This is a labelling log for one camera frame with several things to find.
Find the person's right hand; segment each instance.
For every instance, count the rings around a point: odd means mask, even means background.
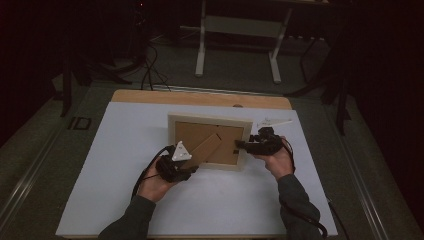
[[[285,141],[285,137],[281,137],[281,141],[285,146],[287,143]],[[294,173],[294,166],[292,164],[292,160],[290,158],[290,154],[287,150],[282,147],[278,152],[276,152],[272,156],[264,156],[264,155],[252,155],[257,159],[262,159],[265,161],[265,167],[268,169],[271,174],[275,177],[276,180],[284,177],[288,174]]]

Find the white table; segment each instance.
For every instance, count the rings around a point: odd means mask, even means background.
[[[251,118],[254,122],[265,117],[291,118],[292,123],[274,129],[290,140],[295,153],[296,176],[309,193],[312,203],[321,211],[321,223],[326,226],[329,235],[337,234],[294,110],[111,102],[66,205],[57,235],[66,238],[96,237],[122,216],[140,172],[168,143],[169,111],[236,116]],[[246,165],[243,171],[199,169],[189,181],[171,189],[156,207],[149,237],[253,238],[284,235],[286,231],[279,216],[275,179],[262,161],[248,154],[244,157]]]

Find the hand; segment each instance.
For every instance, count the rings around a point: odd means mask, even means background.
[[[281,141],[287,147],[286,138],[281,137]],[[276,180],[288,174],[294,173],[294,168],[290,154],[282,147],[278,152],[272,156],[252,155],[254,158],[262,159],[265,161],[265,168],[268,169]]]
[[[158,171],[156,170],[156,162],[159,160],[159,158],[160,157],[158,157],[152,166],[147,170],[147,174],[145,176],[147,179],[140,183],[137,191],[137,195],[147,198],[155,203],[161,200],[168,192],[168,190],[177,184],[176,182],[169,183],[158,175]]]

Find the wooden table edge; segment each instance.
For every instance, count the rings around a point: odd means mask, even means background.
[[[116,90],[112,96],[111,102],[247,107],[282,110],[292,109],[290,101],[285,97],[127,89]]]

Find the dark background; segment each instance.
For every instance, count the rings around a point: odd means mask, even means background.
[[[114,57],[137,54],[131,43],[134,4],[122,0],[0,2],[0,146],[55,94],[51,79],[62,71],[64,39],[99,62],[112,64]],[[424,8],[411,0],[366,1],[359,6],[346,34],[332,38],[337,41],[332,43],[326,72],[349,69],[349,92],[424,229]],[[155,28],[175,41],[179,25],[199,24],[197,0],[146,1],[145,7],[143,19],[151,28],[147,32]],[[225,10],[222,2],[212,7]],[[255,12],[247,8],[238,14]],[[314,35],[308,29],[319,22],[322,12],[306,9],[296,14],[290,22],[291,34]],[[279,17],[278,12],[268,16]]]

